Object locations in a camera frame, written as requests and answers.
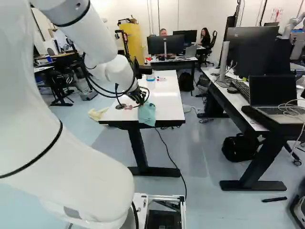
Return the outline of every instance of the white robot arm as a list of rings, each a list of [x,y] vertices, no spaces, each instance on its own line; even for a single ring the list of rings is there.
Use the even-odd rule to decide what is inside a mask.
[[[295,26],[300,24],[304,18],[305,18],[305,12],[302,13],[298,18],[291,18],[289,20],[289,23],[285,26],[285,30],[281,39],[289,39],[291,31],[295,28]],[[303,21],[303,30],[305,30],[305,21]]]
[[[87,53],[96,77],[128,89],[133,72],[88,0],[32,0]],[[0,182],[38,197],[68,222],[119,229],[134,195],[129,169],[80,142],[49,110],[33,72],[28,0],[0,1]],[[130,88],[137,93],[138,84]]]
[[[117,46],[103,20],[89,0],[31,0],[85,53],[85,66],[89,73],[100,80],[117,83],[128,90],[127,95],[138,104],[143,104],[145,92],[133,80],[127,59],[118,55]]]

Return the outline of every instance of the laptop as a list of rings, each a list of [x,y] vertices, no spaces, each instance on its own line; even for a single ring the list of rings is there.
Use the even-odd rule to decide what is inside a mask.
[[[281,106],[291,100],[297,99],[295,76],[291,74],[283,75],[260,75],[250,76],[250,106],[278,122],[279,124],[302,124],[304,123],[298,118],[289,117],[281,110],[293,108],[297,110],[305,120],[305,110],[293,107],[297,105],[297,101],[291,102],[291,106]]]
[[[197,53],[197,45],[193,45],[193,46],[187,47],[185,49],[185,55],[179,56],[179,58],[187,59],[187,58],[195,57],[196,53]]]

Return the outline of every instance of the computer mouse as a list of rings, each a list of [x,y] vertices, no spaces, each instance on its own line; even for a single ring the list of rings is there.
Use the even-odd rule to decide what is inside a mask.
[[[228,87],[227,92],[230,93],[230,94],[236,94],[236,93],[238,93],[238,90],[236,88],[233,88],[233,87]]]

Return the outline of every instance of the man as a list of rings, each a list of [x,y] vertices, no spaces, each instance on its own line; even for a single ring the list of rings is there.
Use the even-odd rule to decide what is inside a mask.
[[[163,37],[163,36],[167,36],[167,31],[166,31],[166,29],[161,29],[161,30],[160,30],[160,37]]]

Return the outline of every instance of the person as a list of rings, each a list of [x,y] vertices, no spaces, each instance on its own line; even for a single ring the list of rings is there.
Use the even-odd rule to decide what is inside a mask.
[[[163,37],[163,36],[167,36],[167,31],[166,29],[160,29],[160,37]]]
[[[208,47],[211,44],[211,36],[207,28],[201,30],[201,42],[200,45],[203,47]]]

